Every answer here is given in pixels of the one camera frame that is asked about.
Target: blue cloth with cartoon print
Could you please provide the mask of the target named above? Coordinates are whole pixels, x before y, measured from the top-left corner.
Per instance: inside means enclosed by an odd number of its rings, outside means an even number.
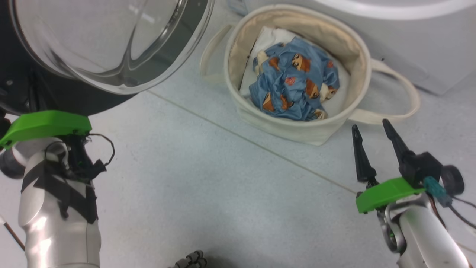
[[[325,119],[321,98],[330,99],[339,89],[337,68],[326,53],[297,37],[287,44],[273,45],[265,53],[268,59],[262,72],[249,86],[253,104],[274,117]],[[255,58],[253,70],[257,64]],[[323,83],[329,88],[328,96],[320,96]]]

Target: floor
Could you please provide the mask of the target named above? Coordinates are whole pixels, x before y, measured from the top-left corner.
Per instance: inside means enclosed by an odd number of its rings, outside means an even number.
[[[92,116],[94,132],[116,145],[108,172],[95,179],[101,229],[101,266],[166,268],[201,249],[212,268],[382,267],[398,256],[387,249],[374,213],[360,215],[347,122],[323,146],[283,140],[242,122],[226,86],[201,79],[206,40],[239,16],[217,1],[202,41],[169,79],[131,100]],[[217,51],[215,70],[223,59]],[[476,88],[433,96],[395,124],[415,152],[430,151],[466,178],[462,195],[476,202]],[[403,89],[373,76],[360,107],[406,110]],[[359,125],[377,179],[399,176],[381,126]],[[108,159],[106,142],[88,144],[93,160]],[[1,179],[0,213],[17,226],[21,181]],[[468,219],[476,214],[455,205]],[[476,235],[440,208],[453,238],[476,264]],[[23,252],[0,229],[3,267],[25,267]]]

